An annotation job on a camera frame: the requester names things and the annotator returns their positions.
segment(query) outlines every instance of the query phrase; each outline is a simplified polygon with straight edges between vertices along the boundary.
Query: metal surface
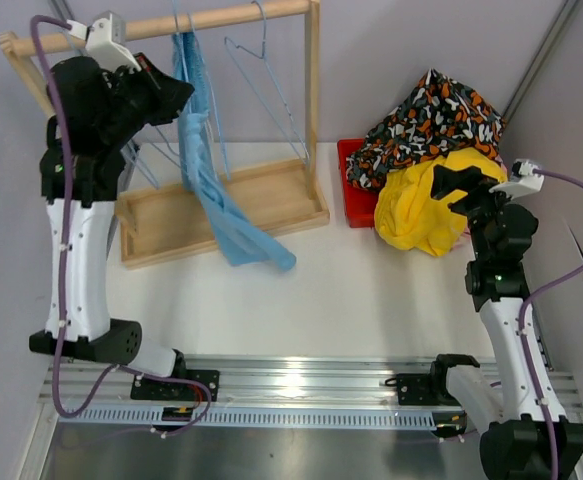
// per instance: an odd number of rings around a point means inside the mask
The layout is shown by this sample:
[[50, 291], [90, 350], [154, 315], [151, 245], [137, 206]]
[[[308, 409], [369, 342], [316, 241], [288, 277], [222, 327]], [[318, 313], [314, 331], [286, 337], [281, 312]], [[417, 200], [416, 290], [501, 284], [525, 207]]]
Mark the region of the metal surface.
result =
[[[395, 389], [384, 381], [395, 373], [427, 373], [433, 358], [351, 359], [307, 357], [209, 357], [189, 356], [192, 369], [219, 370], [222, 388], [217, 407], [305, 408], [349, 410], [427, 410], [456, 411], [457, 407], [400, 407]], [[498, 380], [494, 363], [480, 362], [489, 382]], [[91, 389], [102, 371], [101, 365], [64, 363], [61, 393], [67, 405], [77, 404]], [[580, 412], [573, 377], [550, 372], [553, 387], [569, 412]], [[186, 406], [186, 402], [130, 400], [132, 376], [115, 371], [109, 375], [95, 396], [97, 404]], [[40, 401], [51, 401], [51, 370], [47, 374]]]
[[194, 428], [161, 440], [124, 427], [61, 424], [44, 480], [483, 480], [478, 438], [367, 430]]
[[[182, 425], [163, 413], [163, 407], [96, 405], [76, 418], [62, 423], [100, 423], [107, 425]], [[310, 410], [302, 408], [211, 407], [200, 426], [258, 428], [328, 428], [342, 430], [436, 429], [430, 412], [390, 412], [359, 410]]]

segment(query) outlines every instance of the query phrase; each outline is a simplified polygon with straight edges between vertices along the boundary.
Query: blue cloth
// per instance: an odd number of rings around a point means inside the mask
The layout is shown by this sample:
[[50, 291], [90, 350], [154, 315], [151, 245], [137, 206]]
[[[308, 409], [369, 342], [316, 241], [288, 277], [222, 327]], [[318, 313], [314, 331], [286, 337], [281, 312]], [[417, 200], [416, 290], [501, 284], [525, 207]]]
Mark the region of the blue cloth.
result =
[[174, 76], [195, 88], [178, 118], [182, 184], [200, 200], [218, 246], [231, 265], [273, 261], [281, 270], [290, 270], [296, 263], [295, 255], [253, 226], [218, 179], [205, 130], [210, 108], [204, 61], [193, 33], [174, 35], [173, 40]]

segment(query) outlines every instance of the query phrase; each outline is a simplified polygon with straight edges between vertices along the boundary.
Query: blue hanger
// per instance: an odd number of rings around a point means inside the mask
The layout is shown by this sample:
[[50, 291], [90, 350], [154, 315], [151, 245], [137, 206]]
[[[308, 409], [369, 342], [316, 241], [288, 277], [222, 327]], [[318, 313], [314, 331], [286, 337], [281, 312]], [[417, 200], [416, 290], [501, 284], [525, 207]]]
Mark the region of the blue hanger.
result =
[[[233, 63], [235, 63], [235, 66], [238, 67], [238, 70], [242, 74], [242, 77], [244, 77], [246, 82], [249, 84], [249, 87], [251, 87], [251, 90], [253, 90], [253, 93], [255, 93], [255, 95], [258, 97], [258, 100], [260, 101], [262, 106], [266, 109], [269, 116], [273, 119], [273, 121], [275, 122], [275, 124], [278, 127], [278, 129], [280, 130], [280, 132], [282, 132], [282, 135], [284, 135], [284, 138], [286, 139], [286, 141], [289, 142], [289, 145], [291, 145], [291, 148], [293, 148], [293, 151], [296, 153], [296, 155], [299, 158], [303, 159], [304, 162], [308, 162], [309, 161], [309, 151], [307, 150], [306, 143], [304, 142], [304, 139], [302, 138], [302, 136], [298, 133], [298, 130], [297, 130], [296, 125], [295, 125], [295, 120], [293, 119], [293, 115], [291, 114], [291, 110], [289, 108], [289, 104], [287, 103], [286, 99], [284, 98], [284, 94], [282, 93], [282, 88], [280, 87], [280, 82], [278, 82], [278, 78], [276, 77], [275, 73], [273, 73], [273, 69], [271, 68], [271, 65], [269, 64], [269, 57], [267, 56], [267, 15], [266, 15], [266, 12], [264, 11], [264, 7], [262, 7], [262, 4], [260, 3], [259, 0], [254, 0], [251, 3], [255, 3], [258, 6], [258, 8], [260, 9], [260, 13], [262, 14], [262, 49], [260, 50], [260, 53], [256, 53], [252, 50], [249, 50], [248, 48], [246, 48], [243, 45], [239, 45], [239, 44], [235, 43], [230, 37], [224, 37], [224, 46], [227, 49], [227, 53], [229, 54], [229, 57], [231, 57], [231, 60], [233, 60]], [[291, 139], [289, 138], [289, 136], [285, 132], [280, 121], [278, 120], [278, 118], [275, 116], [275, 114], [271, 110], [271, 107], [269, 107], [269, 104], [265, 100], [262, 93], [258, 90], [258, 88], [255, 86], [253, 81], [247, 75], [246, 70], [244, 69], [242, 64], [238, 61], [238, 59], [235, 56], [235, 54], [233, 53], [231, 47], [233, 47], [233, 50], [244, 50], [249, 55], [257, 58], [258, 60], [263, 61], [264, 65], [267, 69], [267, 73], [269, 74], [269, 78], [271, 78], [271, 80], [273, 81], [273, 84], [275, 85], [275, 89], [278, 92], [278, 96], [280, 97], [280, 100], [282, 100], [282, 103], [284, 104], [284, 108], [287, 111], [287, 115], [288, 115], [290, 123], [291, 123], [291, 129], [293, 130], [293, 133], [295, 134], [297, 140], [302, 145], [302, 149], [304, 150], [304, 156], [301, 155], [300, 152], [298, 152], [298, 150], [295, 148], [295, 145], [293, 145], [293, 142], [291, 141]]]
[[[171, 5], [173, 7], [173, 18], [175, 20], [175, 29], [176, 29], [177, 38], [178, 38], [178, 47], [179, 48], [177, 48], [177, 50], [179, 50], [180, 61], [182, 62], [182, 65], [184, 67], [184, 65], [186, 64], [185, 58], [184, 58], [184, 51], [185, 51], [184, 40], [183, 40], [183, 36], [181, 34], [181, 31], [180, 31], [180, 25], [178, 22], [178, 7], [176, 4], [176, 0], [171, 0]], [[204, 80], [206, 79], [206, 83], [208, 83], [208, 85], [209, 85], [209, 92], [204, 94], [203, 107], [207, 110], [209, 109], [208, 103], [207, 103], [208, 102], [207, 95], [210, 96], [211, 97], [211, 106], [213, 108], [213, 116], [215, 117], [215, 124], [216, 124], [216, 127], [218, 129], [218, 137], [219, 137], [218, 140], [220, 143], [220, 152], [222, 153], [222, 159], [224, 162], [224, 173], [227, 176], [227, 180], [230, 180], [231, 179], [231, 172], [229, 169], [229, 161], [227, 158], [226, 142], [224, 141], [224, 135], [222, 133], [222, 122], [220, 121], [220, 115], [218, 113], [218, 105], [217, 105], [217, 102], [215, 99], [215, 92], [213, 90], [213, 83], [211, 82], [211, 77], [209, 76], [207, 64], [204, 60], [204, 53], [202, 52], [202, 46], [200, 45], [200, 42], [198, 42], [198, 40], [197, 40], [197, 34], [195, 31], [195, 25], [193, 23], [193, 18], [191, 18], [190, 13], [187, 13], [187, 16], [189, 17], [189, 25], [191, 26], [191, 33], [193, 33], [193, 37], [195, 38], [197, 49], [200, 52], [199, 61], [201, 63], [202, 68], [196, 68], [195, 70], [197, 72], [200, 72], [200, 71], [204, 72], [204, 78], [199, 78], [198, 84], [204, 84]], [[188, 78], [187, 69], [186, 68], [183, 68], [183, 69], [184, 69], [184, 81], [188, 82], [188, 83], [192, 83], [191, 79]], [[200, 95], [196, 95], [195, 93], [194, 93], [194, 96], [196, 97], [196, 99], [201, 98]], [[193, 107], [193, 102], [191, 100], [189, 100], [189, 102], [187, 102], [187, 105], [185, 105], [185, 111], [187, 111], [187, 112], [191, 112], [191, 109]]]

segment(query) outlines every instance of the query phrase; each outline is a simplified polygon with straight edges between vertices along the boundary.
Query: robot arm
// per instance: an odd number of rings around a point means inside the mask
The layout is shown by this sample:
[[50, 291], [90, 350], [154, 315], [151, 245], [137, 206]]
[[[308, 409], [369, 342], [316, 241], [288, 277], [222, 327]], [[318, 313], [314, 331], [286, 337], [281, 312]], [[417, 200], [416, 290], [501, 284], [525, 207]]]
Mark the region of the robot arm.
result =
[[58, 63], [52, 72], [68, 119], [74, 188], [64, 198], [64, 167], [57, 122], [47, 125], [40, 161], [42, 195], [53, 239], [53, 282], [45, 329], [29, 338], [31, 351], [52, 355], [59, 331], [58, 272], [62, 215], [71, 202], [67, 256], [67, 323], [62, 354], [128, 365], [160, 377], [183, 374], [182, 355], [142, 336], [138, 322], [111, 319], [106, 302], [106, 243], [125, 162], [120, 149], [147, 123], [178, 117], [193, 87], [164, 75], [143, 54], [123, 45], [124, 22], [107, 12], [91, 27], [71, 22], [88, 57]]
[[[583, 453], [583, 426], [569, 423], [547, 375], [532, 309], [518, 316], [529, 290], [522, 258], [531, 246], [538, 221], [513, 198], [538, 192], [543, 177], [532, 162], [517, 162], [512, 179], [497, 182], [475, 167], [455, 172], [437, 166], [431, 196], [443, 199], [454, 190], [467, 195], [449, 205], [465, 215], [475, 260], [467, 265], [467, 292], [487, 329], [501, 377], [501, 396], [488, 384], [478, 362], [464, 355], [440, 355], [431, 367], [433, 389], [465, 409], [481, 435], [480, 457], [487, 477], [548, 479], [550, 454], [543, 407], [558, 438], [560, 478], [568, 478]], [[529, 339], [528, 347], [523, 337]], [[537, 372], [542, 399], [537, 400], [529, 365]]]

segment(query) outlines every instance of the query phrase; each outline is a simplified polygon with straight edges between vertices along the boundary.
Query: orange and black patterned fabric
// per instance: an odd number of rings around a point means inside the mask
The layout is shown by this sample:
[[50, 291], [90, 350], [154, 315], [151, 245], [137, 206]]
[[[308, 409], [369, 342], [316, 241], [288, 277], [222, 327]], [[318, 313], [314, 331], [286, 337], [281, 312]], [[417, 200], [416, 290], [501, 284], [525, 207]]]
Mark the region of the orange and black patterned fabric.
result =
[[495, 161], [504, 126], [500, 114], [475, 90], [431, 69], [347, 158], [347, 180], [379, 192], [389, 172], [466, 147]]

